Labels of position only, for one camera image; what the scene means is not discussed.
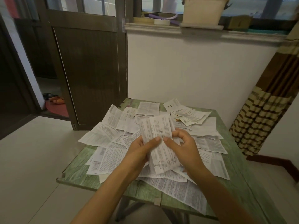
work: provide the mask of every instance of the doormat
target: doormat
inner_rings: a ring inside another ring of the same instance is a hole
[[[65,104],[56,105],[50,101],[45,101],[45,103],[46,103],[46,108],[49,110],[49,112],[58,114],[61,116],[69,117],[69,114],[68,114]]]

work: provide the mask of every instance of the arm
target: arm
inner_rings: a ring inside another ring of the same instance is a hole
[[[85,204],[71,224],[102,224],[109,221],[123,193],[140,174],[146,154],[161,142],[157,137],[143,145],[142,136],[132,142],[120,165]]]
[[[178,145],[169,138],[163,138],[165,144],[177,155],[189,177],[198,185],[215,212],[220,223],[256,223],[256,221],[230,195],[227,189],[205,167],[194,139],[182,129],[173,131],[174,137],[183,139]]]

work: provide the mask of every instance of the striped curtain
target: striped curtain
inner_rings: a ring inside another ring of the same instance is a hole
[[[257,154],[299,88],[299,22],[278,48],[230,127],[244,155]]]

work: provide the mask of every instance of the person's right hand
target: person's right hand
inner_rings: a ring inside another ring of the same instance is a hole
[[[168,137],[164,137],[163,141],[174,151],[180,163],[185,167],[189,177],[193,179],[193,176],[197,173],[207,171],[207,168],[202,162],[198,152],[195,140],[189,135],[189,133],[180,128],[176,128],[176,130],[172,132],[172,136],[180,137],[183,139],[184,144],[178,145]]]

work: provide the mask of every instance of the white windowsill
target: white windowsill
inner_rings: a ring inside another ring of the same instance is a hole
[[[149,25],[139,23],[125,23],[126,31],[137,32],[150,32],[150,33],[163,33],[173,35],[204,35],[206,33],[214,33],[219,38],[237,39],[237,40],[250,40],[250,41],[265,41],[272,43],[281,43],[286,38],[286,35],[281,34],[264,34],[264,33],[249,33],[238,31],[226,31],[226,30],[207,30],[199,28],[184,28],[176,26],[161,26],[161,25]]]

